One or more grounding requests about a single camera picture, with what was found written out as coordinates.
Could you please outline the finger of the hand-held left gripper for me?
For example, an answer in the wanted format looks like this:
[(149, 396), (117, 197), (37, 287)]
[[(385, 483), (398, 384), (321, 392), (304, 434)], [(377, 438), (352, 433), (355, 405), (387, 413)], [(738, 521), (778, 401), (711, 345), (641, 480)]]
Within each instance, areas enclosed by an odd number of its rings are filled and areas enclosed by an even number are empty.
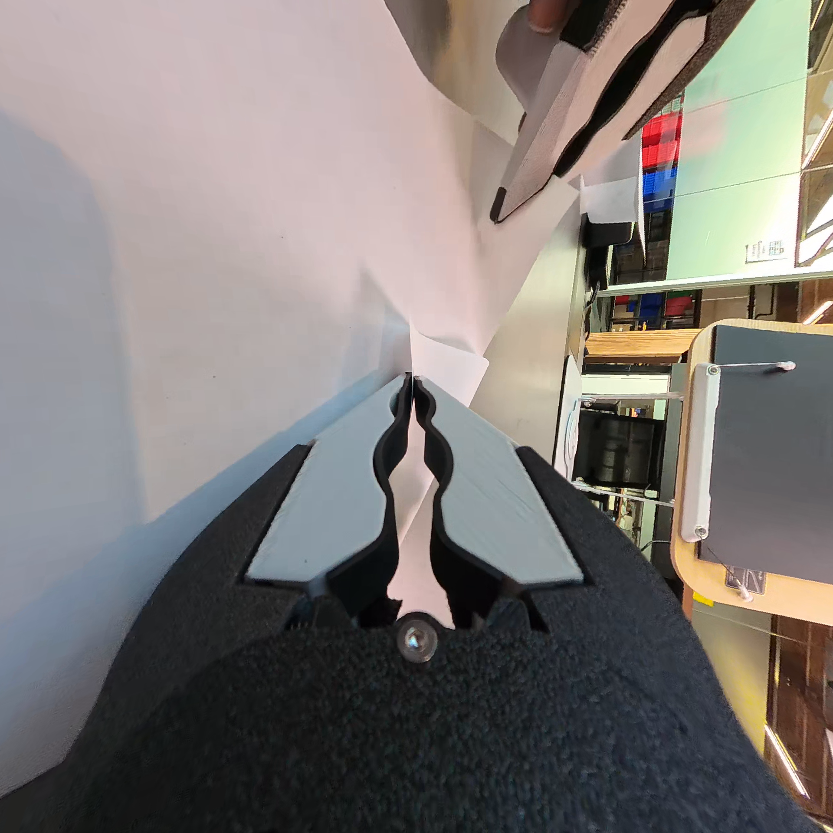
[(579, 2), (543, 68), (492, 204), (503, 222), (554, 175), (616, 71), (661, 23), (665, 1)]
[(709, 13), (614, 13), (585, 44), (589, 63), (558, 137), (553, 174), (572, 179), (619, 149), (685, 85)]

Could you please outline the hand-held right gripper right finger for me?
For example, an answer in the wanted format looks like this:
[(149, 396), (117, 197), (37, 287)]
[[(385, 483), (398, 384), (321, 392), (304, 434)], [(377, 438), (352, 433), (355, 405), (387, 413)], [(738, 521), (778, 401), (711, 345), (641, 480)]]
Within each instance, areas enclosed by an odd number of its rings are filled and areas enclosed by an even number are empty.
[(525, 464), (540, 457), (427, 377), (414, 381), (413, 394), (437, 483), (431, 566), (454, 627), (478, 628), (509, 598), (545, 629), (532, 592), (580, 587), (585, 571)]

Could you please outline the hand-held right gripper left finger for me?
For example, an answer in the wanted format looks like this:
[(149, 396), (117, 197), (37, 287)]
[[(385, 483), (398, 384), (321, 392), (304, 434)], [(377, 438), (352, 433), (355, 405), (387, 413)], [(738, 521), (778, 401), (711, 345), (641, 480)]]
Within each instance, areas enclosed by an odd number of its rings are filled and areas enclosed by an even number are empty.
[(334, 597), (352, 618), (387, 597), (399, 561), (390, 475), (407, 451), (412, 394), (401, 374), (311, 442), (247, 580)]

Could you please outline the white paper sheet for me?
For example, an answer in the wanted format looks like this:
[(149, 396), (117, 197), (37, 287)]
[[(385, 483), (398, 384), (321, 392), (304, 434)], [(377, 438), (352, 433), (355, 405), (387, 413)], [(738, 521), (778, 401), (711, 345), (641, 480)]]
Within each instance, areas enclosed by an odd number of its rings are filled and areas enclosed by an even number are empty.
[(2, 2), (2, 794), (67, 754), (144, 600), (291, 446), (482, 355), (576, 199), (384, 2)]

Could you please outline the black desk power box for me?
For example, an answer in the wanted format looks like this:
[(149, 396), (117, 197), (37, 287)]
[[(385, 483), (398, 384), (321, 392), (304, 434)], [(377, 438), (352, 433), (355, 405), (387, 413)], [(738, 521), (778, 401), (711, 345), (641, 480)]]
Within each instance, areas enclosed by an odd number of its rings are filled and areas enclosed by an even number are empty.
[(635, 223), (593, 223), (588, 217), (581, 232), (585, 249), (584, 272), (587, 286), (592, 291), (608, 287), (608, 255), (614, 246), (630, 243)]

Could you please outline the person's left hand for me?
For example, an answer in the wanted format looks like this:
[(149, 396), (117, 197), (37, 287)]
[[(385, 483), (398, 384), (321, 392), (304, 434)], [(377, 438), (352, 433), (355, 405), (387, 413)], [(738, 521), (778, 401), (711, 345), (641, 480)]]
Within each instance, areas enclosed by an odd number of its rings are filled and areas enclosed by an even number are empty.
[(526, 7), (528, 27), (538, 34), (559, 32), (578, 1), (530, 1)]

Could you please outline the stack of red crates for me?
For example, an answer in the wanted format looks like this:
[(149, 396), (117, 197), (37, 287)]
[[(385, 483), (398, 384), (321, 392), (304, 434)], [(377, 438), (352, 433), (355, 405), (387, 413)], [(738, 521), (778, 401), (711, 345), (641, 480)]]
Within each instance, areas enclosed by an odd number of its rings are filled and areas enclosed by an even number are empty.
[(661, 113), (642, 128), (641, 162), (644, 172), (677, 166), (682, 133), (681, 109)]

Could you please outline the stack of blue crates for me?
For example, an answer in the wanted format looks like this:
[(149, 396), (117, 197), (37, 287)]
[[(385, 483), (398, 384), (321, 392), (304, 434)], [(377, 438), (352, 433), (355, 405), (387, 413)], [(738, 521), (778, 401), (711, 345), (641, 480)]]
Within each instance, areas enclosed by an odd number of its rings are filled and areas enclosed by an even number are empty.
[(644, 213), (672, 210), (678, 167), (653, 167), (642, 174), (642, 202)]

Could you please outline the black laptop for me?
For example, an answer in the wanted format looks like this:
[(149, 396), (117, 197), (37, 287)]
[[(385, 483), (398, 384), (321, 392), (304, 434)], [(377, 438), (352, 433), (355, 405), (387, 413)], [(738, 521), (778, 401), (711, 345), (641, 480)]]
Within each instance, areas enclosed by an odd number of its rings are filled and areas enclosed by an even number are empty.
[(719, 321), (688, 358), (677, 575), (716, 602), (831, 626), (831, 325)]

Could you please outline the wooden post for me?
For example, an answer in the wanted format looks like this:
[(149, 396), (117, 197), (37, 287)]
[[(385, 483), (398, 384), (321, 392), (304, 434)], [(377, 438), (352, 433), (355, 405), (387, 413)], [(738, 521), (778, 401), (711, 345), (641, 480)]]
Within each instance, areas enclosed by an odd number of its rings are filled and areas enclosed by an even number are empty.
[(588, 365), (669, 366), (688, 352), (699, 329), (664, 329), (591, 333), (586, 340)]

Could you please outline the white partition frame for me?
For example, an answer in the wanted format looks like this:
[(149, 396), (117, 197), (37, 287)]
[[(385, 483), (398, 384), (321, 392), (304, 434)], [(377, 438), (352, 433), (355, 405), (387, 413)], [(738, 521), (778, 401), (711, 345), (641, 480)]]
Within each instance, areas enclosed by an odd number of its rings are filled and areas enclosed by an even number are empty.
[(704, 276), (696, 278), (682, 278), (675, 280), (639, 282), (629, 284), (617, 284), (599, 290), (597, 298), (610, 298), (620, 296), (640, 296), (644, 294), (669, 293), (669, 292), (693, 292), (703, 289), (727, 287), (727, 286), (751, 286), (760, 284), (793, 283), (808, 280), (825, 280), (832, 277), (830, 269), (798, 269), (791, 272), (760, 275), (760, 274), (737, 274)]

